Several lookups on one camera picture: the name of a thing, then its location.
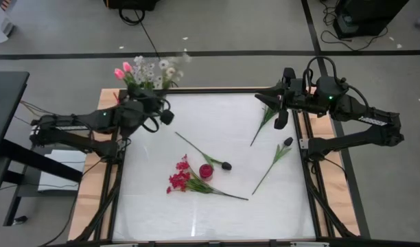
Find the black equipment box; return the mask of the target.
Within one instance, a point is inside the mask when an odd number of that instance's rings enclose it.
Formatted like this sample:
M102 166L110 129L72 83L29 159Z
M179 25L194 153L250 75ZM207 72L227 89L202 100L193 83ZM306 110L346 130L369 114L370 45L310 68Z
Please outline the black equipment box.
M109 9L153 11L160 0L102 0Z

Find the black desk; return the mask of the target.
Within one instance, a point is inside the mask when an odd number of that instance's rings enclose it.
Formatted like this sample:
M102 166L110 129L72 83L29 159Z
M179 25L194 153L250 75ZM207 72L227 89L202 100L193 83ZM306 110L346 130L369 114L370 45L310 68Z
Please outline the black desk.
M39 178L31 177L29 170L36 169L37 175L47 168L52 168L54 161L33 150L9 141L5 138L9 125L21 101L30 74L26 71L0 71L0 191L2 183L15 187L4 226L11 226L21 202L21 189L37 188Z

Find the white flat box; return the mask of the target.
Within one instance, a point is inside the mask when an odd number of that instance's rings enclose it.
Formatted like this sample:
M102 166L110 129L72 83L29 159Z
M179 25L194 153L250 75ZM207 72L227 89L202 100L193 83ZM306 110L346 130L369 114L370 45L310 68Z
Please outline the white flat box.
M84 171L86 154L77 150L52 150L45 157L54 162L51 163L52 168L40 173L37 191L77 191L79 177Z

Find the red ribbed glass vase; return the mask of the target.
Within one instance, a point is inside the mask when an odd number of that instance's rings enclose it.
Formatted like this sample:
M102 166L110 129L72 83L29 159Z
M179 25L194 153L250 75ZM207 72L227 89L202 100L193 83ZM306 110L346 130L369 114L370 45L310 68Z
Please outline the red ribbed glass vase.
M213 177L213 167L210 164L203 164L199 167L199 176L204 181L209 181Z

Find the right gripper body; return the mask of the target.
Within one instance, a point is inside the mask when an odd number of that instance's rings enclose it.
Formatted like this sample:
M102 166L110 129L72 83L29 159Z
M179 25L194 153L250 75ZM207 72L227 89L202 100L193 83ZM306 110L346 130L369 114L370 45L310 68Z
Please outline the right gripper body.
M296 78L293 68L286 67L281 79L281 108L301 110L305 101L305 82Z

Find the white daisy bunch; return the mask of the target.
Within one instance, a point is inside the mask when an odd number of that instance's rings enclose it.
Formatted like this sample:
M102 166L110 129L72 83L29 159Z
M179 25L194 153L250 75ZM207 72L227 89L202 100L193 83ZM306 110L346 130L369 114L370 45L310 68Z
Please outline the white daisy bunch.
M184 77L185 66L192 60L187 53L179 57L169 57L159 62L161 70L161 88L167 90L176 85Z

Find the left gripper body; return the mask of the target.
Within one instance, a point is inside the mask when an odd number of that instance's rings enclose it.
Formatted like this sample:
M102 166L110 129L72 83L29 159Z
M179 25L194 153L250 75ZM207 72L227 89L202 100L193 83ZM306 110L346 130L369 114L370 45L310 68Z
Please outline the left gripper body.
M163 101L161 100L161 96L157 95L154 91L138 86L128 86L127 92L131 100L142 103L144 113L153 117L159 117L161 115Z

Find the small red flower bunch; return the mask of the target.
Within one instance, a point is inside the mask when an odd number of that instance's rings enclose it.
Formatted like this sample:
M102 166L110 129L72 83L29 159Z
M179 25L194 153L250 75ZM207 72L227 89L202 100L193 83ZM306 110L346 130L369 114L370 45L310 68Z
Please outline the small red flower bunch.
M254 144L255 139L257 138L257 135L260 133L261 129L277 114L276 110L273 110L268 106L264 106L263 110L264 110L264 114L261 118L261 122L255 133L255 136L253 137L253 140L250 143L250 146Z

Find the small white blossom bunch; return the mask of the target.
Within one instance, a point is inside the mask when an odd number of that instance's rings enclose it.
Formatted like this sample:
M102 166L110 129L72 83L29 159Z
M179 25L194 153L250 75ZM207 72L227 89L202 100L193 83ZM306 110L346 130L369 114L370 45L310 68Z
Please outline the small white blossom bunch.
M134 58L133 76L140 88L155 89L157 86L156 76L154 74L155 64L146 62L143 56Z

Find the pink tulip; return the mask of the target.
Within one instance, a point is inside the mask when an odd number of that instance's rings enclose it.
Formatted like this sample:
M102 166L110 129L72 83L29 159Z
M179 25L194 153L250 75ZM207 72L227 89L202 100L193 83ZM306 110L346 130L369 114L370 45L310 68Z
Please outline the pink tulip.
M122 67L124 71L123 81L127 85L138 86L139 83L137 82L137 79L135 77L135 72L134 72L133 67L128 62L123 62Z
M115 69L114 74L118 80L124 81L127 86L137 85L137 81L135 80L135 77L133 76L132 72L123 71L121 69Z

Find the dark tulip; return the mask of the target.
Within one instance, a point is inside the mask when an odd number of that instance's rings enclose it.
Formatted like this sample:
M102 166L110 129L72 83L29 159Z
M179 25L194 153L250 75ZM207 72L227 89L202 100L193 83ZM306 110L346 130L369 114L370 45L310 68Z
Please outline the dark tulip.
M195 150L197 150L202 156L203 158L206 160L206 162L214 167L214 165L219 165L221 169L226 170L226 171L231 171L232 170L232 165L226 161L219 161L211 156L209 156L208 154L204 153L201 149L199 149L198 147L196 147L192 142L190 142L189 140L187 140L183 135L179 134L178 132L175 132L175 134L177 136L179 136L182 140L184 140L185 142L187 142L188 144L190 144L191 147L193 147Z
M277 163L283 156L285 156L286 153L288 153L291 150L290 146L292 145L293 140L294 139L292 137L288 137L282 144L277 145L277 149L275 151L275 155L273 157L272 163L267 169L266 173L262 176L261 180L257 184L254 191L252 192L253 195L259 189L260 185L263 183L264 179L267 177L267 175L269 174L270 170L273 168L275 163Z

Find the black aluminium table frame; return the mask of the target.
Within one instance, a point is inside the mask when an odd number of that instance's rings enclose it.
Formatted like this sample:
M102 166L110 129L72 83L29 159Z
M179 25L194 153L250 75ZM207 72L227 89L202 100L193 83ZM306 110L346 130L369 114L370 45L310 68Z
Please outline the black aluminium table frame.
M183 88L168 95L175 118L151 134L136 131L119 165L86 160L90 169L82 181L69 239L88 226L104 197L103 188L119 181L120 190L89 239L140 246L273 245L294 240L337 236L319 203L309 193L299 146L284 156L260 185L278 142L305 133L305 118L292 114L283 130L264 130L250 143L261 114L252 88ZM166 193L167 178L176 162L188 156L193 167L207 153L233 165L217 170L212 184L223 196Z

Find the large red flower bunch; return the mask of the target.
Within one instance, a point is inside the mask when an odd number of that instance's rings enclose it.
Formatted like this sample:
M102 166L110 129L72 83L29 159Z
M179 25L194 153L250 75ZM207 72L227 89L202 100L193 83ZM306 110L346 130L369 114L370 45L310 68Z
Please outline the large red flower bunch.
M173 191L192 191L202 194L215 194L240 200L247 200L247 198L234 196L220 191L208 184L191 168L186 154L181 158L180 162L176 164L176 173L169 176L168 182L169 185L166 189L167 194L172 193Z

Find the black computer tower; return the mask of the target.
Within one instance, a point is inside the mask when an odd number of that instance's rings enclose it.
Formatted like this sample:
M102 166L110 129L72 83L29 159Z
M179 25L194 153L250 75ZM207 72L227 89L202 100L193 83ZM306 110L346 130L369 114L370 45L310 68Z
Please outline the black computer tower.
M339 38L378 36L409 0L339 0L333 28Z

